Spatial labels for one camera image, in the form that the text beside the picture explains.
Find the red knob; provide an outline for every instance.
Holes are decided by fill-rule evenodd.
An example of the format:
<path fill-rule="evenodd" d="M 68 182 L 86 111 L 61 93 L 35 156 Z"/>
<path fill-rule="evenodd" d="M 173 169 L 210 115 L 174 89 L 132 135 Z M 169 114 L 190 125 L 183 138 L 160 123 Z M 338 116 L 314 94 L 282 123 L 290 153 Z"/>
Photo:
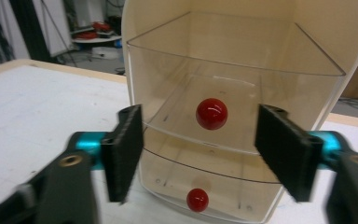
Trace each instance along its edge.
<path fill-rule="evenodd" d="M 223 127 L 227 121 L 227 116 L 226 105 L 218 99 L 206 99 L 197 107 L 197 122 L 207 130 L 216 130 Z"/>
<path fill-rule="evenodd" d="M 202 212 L 208 203 L 208 194 L 203 189 L 192 189 L 187 194 L 187 206 L 194 212 Z"/>

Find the table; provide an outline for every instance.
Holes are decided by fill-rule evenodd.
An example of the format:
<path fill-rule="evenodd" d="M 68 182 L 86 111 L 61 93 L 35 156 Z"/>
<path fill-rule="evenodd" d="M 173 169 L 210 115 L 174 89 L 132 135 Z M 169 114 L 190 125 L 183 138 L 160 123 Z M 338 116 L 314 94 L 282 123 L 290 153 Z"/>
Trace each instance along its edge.
<path fill-rule="evenodd" d="M 74 132 L 109 132 L 130 105 L 126 78 L 57 64 L 17 60 L 0 65 L 0 202 L 48 164 Z M 330 114 L 323 130 L 343 133 L 358 151 L 358 118 Z M 268 223 L 326 223 L 323 204 L 334 173 L 318 171 L 311 203 L 283 194 Z M 135 177 L 128 202 L 108 203 L 104 177 L 92 179 L 102 223 L 224 223 L 165 203 Z"/>

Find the floor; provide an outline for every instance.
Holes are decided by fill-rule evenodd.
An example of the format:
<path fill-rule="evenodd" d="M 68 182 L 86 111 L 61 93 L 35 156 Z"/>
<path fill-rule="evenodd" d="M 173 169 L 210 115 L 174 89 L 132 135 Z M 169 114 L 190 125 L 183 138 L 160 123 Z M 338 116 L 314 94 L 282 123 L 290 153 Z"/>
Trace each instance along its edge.
<path fill-rule="evenodd" d="M 122 56 L 108 60 L 92 57 L 91 51 L 75 51 L 71 55 L 64 54 L 62 59 L 69 66 L 76 65 L 80 68 L 112 74 L 124 73 L 124 60 Z M 332 112 L 358 118 L 358 99 L 341 98 L 336 103 Z"/>

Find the plastic container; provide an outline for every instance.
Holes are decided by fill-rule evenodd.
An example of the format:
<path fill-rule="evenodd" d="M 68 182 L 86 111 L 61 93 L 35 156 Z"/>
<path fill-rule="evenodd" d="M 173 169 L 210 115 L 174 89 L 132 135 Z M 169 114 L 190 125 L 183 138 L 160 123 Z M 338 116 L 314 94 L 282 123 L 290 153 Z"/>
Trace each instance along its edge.
<path fill-rule="evenodd" d="M 288 21 L 188 12 L 127 42 L 131 102 L 142 104 L 144 187 L 187 208 L 204 189 L 203 215 L 268 220 L 282 186 L 254 147 L 259 104 L 316 127 L 346 73 L 304 29 Z M 226 106 L 226 124 L 206 130 L 196 110 L 208 98 Z"/>

